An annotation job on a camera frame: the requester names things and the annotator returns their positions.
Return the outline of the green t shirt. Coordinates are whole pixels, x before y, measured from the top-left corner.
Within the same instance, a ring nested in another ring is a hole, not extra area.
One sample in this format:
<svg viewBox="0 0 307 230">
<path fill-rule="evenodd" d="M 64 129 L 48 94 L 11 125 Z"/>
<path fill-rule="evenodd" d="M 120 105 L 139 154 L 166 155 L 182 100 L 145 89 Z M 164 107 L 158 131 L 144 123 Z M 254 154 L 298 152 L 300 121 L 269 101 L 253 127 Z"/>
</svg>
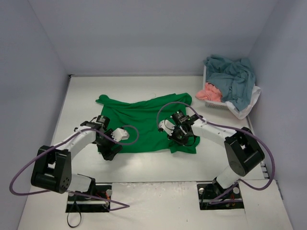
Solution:
<svg viewBox="0 0 307 230">
<path fill-rule="evenodd" d="M 169 94 L 148 101 L 125 103 L 100 95 L 96 103 L 103 106 L 101 115 L 110 119 L 108 128 L 116 129 L 124 125 L 131 125 L 138 129 L 139 138 L 136 143 L 123 146 L 120 153 L 145 153 L 169 150 L 195 154 L 200 138 L 190 139 L 188 146 L 180 146 L 169 140 L 165 132 L 159 132 L 156 124 L 158 111 L 167 103 L 181 102 L 191 105 L 192 97 L 188 93 Z"/>
</svg>

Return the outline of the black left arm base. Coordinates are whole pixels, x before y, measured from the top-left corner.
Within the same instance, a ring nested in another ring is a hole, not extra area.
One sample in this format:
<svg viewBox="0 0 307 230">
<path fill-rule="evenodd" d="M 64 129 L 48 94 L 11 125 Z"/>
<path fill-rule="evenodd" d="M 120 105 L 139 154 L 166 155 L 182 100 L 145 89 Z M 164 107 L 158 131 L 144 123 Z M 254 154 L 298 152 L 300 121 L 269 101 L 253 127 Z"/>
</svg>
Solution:
<svg viewBox="0 0 307 230">
<path fill-rule="evenodd" d="M 96 184 L 93 196 L 110 199 L 112 194 L 111 184 Z M 66 213 L 105 213 L 109 212 L 110 203 L 97 198 L 84 197 L 80 195 L 68 195 Z"/>
</svg>

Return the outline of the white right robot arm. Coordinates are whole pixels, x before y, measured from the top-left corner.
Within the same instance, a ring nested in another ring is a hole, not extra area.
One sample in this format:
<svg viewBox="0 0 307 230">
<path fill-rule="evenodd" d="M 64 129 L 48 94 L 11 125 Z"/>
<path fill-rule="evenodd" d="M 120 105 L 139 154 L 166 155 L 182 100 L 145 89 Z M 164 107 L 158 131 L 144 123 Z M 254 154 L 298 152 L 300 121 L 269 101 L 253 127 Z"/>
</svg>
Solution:
<svg viewBox="0 0 307 230">
<path fill-rule="evenodd" d="M 208 124 L 202 116 L 184 115 L 177 111 L 171 115 L 172 122 L 163 120 L 159 128 L 167 133 L 169 140 L 181 146 L 188 146 L 189 139 L 206 138 L 225 148 L 228 166 L 212 181 L 212 191 L 217 197 L 224 197 L 230 187 L 264 160 L 265 155 L 258 142 L 251 137 L 251 131 L 244 127 L 240 131 Z"/>
</svg>

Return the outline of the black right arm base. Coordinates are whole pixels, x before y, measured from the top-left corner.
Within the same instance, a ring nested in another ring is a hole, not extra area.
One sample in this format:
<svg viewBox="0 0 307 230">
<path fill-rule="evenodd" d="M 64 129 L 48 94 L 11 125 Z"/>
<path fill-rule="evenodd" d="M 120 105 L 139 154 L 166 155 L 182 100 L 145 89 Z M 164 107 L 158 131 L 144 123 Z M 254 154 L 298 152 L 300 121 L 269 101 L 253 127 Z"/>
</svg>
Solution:
<svg viewBox="0 0 307 230">
<path fill-rule="evenodd" d="M 217 183 L 198 183 L 199 208 L 202 211 L 244 209 L 238 183 L 223 189 Z"/>
</svg>

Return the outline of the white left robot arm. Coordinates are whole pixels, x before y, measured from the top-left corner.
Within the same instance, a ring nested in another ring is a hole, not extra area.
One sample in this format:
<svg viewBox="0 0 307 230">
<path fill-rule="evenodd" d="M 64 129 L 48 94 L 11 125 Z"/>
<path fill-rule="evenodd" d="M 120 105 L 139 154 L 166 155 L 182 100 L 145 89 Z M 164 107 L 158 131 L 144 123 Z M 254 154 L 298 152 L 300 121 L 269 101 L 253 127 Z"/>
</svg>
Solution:
<svg viewBox="0 0 307 230">
<path fill-rule="evenodd" d="M 117 144 L 127 140 L 129 134 L 123 128 L 108 129 L 110 119 L 98 116 L 95 121 L 84 121 L 75 128 L 74 133 L 57 147 L 42 146 L 38 150 L 31 176 L 31 185 L 59 194 L 78 192 L 79 196 L 90 201 L 94 199 L 97 189 L 95 178 L 73 174 L 72 159 L 86 146 L 95 144 L 104 160 L 111 161 L 122 146 Z"/>
</svg>

